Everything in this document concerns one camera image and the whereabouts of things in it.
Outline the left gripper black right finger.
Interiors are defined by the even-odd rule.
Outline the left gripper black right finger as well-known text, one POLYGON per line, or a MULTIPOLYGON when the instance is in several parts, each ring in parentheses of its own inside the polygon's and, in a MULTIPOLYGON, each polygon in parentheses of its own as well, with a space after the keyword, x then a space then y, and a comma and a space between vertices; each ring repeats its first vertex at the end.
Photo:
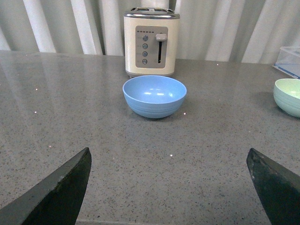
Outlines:
POLYGON ((247 167, 260 202, 273 225, 300 223, 300 177, 254 148, 247 167))

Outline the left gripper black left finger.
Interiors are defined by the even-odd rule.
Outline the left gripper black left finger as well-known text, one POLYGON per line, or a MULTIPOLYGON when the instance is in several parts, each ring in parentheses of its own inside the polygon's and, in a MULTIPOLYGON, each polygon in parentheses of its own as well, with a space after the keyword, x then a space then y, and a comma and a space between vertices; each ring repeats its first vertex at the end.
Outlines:
POLYGON ((89 148, 0 210, 2 225, 74 225, 91 170, 89 148))

